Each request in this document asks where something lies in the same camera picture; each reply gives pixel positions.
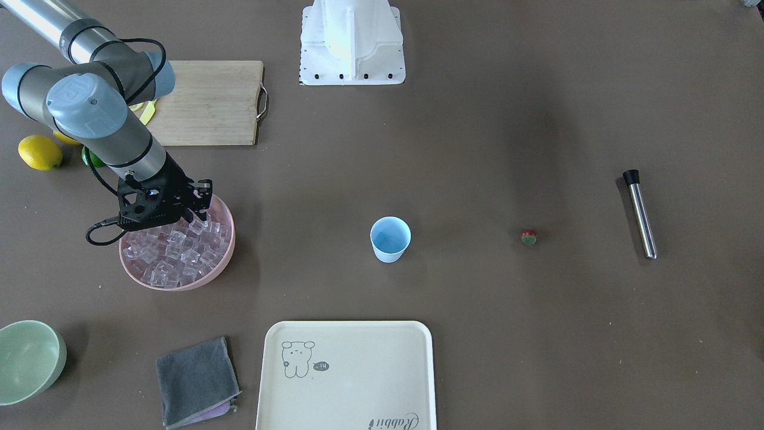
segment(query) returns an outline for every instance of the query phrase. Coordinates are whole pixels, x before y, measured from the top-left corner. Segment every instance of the mint green bowl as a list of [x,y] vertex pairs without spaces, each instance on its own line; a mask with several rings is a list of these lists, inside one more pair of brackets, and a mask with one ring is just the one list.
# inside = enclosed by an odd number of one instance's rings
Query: mint green bowl
[[0,329],[0,406],[45,391],[65,362],[66,345],[49,325],[18,321]]

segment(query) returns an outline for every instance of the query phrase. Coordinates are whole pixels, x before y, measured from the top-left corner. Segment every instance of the green lime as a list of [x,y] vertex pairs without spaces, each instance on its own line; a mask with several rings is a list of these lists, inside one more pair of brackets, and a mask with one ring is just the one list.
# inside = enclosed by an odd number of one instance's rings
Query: green lime
[[[81,151],[82,157],[83,157],[83,163],[85,163],[85,165],[88,165],[88,159],[85,158],[85,150],[86,148],[83,146],[83,149]],[[95,152],[93,151],[90,152],[90,160],[93,162],[93,166],[97,168],[102,168],[103,166],[105,166],[105,164],[103,164],[103,161],[101,161],[101,158],[98,158],[98,155],[96,155]]]

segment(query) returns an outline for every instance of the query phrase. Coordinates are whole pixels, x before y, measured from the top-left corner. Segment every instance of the black cap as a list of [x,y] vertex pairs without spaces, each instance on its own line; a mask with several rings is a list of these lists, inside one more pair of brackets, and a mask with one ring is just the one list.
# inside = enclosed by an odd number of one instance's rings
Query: black cap
[[623,180],[626,181],[626,185],[639,183],[639,171],[636,169],[627,170],[623,173]]

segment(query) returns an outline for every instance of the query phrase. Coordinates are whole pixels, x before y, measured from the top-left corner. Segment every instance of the white tray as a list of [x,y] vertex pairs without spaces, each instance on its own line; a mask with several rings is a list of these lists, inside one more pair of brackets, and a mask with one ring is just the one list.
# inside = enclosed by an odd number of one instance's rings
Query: white tray
[[265,335],[256,430],[436,430],[418,321],[282,321]]

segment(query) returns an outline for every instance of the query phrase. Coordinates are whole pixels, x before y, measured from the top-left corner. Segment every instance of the folded cloth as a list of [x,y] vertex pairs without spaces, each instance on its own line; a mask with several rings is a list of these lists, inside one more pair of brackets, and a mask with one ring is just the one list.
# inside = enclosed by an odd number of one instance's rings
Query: folded cloth
[[158,358],[157,377],[167,430],[223,415],[241,393],[224,337]]

